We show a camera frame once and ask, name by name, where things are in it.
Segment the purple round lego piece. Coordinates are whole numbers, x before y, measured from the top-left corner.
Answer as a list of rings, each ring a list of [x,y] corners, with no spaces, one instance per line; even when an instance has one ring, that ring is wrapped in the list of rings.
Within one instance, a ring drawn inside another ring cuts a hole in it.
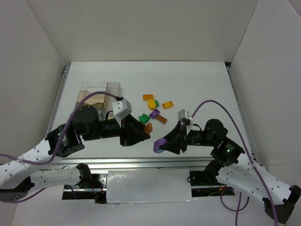
[[[165,138],[158,139],[157,141],[154,142],[153,151],[155,153],[162,153],[164,150],[161,148],[161,146],[166,143],[167,143],[167,139]]]

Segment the purple lego brick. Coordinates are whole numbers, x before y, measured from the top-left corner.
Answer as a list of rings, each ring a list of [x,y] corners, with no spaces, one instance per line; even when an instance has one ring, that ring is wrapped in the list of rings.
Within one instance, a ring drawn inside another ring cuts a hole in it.
[[[150,118],[155,119],[159,114],[160,114],[160,111],[158,109],[155,109],[149,114],[149,116],[150,116]]]

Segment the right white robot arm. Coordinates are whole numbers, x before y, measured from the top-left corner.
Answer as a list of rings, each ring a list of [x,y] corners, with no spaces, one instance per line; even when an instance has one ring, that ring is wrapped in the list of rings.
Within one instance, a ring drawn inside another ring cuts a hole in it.
[[[290,186],[270,174],[263,166],[248,158],[246,151],[227,137],[227,129],[218,119],[211,119],[204,130],[187,129],[180,121],[163,138],[154,142],[153,151],[180,154],[188,146],[212,147],[204,174],[211,183],[228,185],[257,200],[265,213],[277,216],[285,224],[301,196],[300,187]]]

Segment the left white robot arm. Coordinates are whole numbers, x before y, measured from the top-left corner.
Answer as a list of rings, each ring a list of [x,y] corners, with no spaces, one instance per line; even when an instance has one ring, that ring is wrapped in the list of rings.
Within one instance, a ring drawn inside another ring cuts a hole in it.
[[[118,137],[121,146],[132,146],[150,139],[147,127],[127,115],[121,120],[99,120],[96,109],[81,107],[71,114],[66,124],[51,131],[34,148],[0,167],[0,200],[19,203],[27,200],[31,192],[48,187],[71,185],[85,188],[93,177],[87,164],[74,167],[47,169],[55,161],[85,148],[84,141]]]

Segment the brown orange lego brick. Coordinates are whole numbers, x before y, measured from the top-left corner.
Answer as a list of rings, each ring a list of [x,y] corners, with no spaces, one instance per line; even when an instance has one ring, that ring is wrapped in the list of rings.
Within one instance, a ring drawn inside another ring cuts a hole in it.
[[[166,124],[166,122],[167,122],[167,119],[164,118],[163,116],[161,116],[160,114],[157,115],[157,116],[155,117],[155,119],[156,119],[157,121],[159,121],[160,123],[162,123],[162,124]]]

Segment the yellow round lego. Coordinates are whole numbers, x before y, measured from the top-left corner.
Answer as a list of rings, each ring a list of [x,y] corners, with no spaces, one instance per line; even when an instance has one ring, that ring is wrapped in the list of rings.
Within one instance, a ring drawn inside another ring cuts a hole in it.
[[[151,111],[154,111],[156,109],[156,102],[154,99],[149,99],[148,100],[148,108],[151,110]]]

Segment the orange lego brick far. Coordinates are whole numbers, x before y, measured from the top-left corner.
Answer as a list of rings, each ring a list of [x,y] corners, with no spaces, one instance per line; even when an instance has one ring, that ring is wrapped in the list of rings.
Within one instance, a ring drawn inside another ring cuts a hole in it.
[[[154,99],[153,94],[143,94],[143,101],[148,101],[150,99]]]

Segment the orange lego brick right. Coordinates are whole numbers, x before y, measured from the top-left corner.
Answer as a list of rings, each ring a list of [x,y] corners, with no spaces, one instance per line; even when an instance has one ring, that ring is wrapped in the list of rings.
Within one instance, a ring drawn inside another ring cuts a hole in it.
[[[168,102],[163,103],[162,106],[164,109],[169,109],[169,108],[173,107],[174,104],[172,101],[168,101]]]

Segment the clear tall narrow container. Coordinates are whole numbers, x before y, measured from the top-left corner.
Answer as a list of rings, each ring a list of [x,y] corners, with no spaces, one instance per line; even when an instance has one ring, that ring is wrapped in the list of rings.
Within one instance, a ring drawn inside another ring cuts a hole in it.
[[[120,83],[119,82],[108,82],[107,83],[107,87],[106,87],[106,92],[113,94],[115,96],[119,96],[120,95]],[[105,96],[105,100],[104,100],[104,105],[103,105],[103,116],[105,117],[108,111],[112,111],[112,103],[115,101],[116,99],[106,95]]]

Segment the clear wavy container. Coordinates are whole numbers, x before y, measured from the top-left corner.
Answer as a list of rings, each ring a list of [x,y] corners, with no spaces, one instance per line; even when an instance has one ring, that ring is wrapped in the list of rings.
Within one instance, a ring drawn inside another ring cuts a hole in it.
[[[108,84],[107,81],[101,81],[101,82],[82,81],[80,91],[85,91],[89,93],[106,91],[107,84]]]

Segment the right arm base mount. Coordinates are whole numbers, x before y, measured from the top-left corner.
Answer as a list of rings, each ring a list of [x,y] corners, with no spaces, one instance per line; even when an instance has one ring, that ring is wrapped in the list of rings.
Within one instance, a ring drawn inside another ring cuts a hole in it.
[[[204,170],[190,171],[187,182],[191,185],[192,197],[210,197],[234,195],[233,189],[217,181],[218,171],[222,166],[215,160],[209,162]]]

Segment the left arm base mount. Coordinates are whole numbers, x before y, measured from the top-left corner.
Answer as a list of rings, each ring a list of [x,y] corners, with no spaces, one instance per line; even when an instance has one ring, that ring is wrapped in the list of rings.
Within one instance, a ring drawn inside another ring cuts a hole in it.
[[[93,203],[106,204],[107,173],[92,173],[87,164],[76,166],[79,170],[79,182],[64,185],[62,200],[91,200]]]

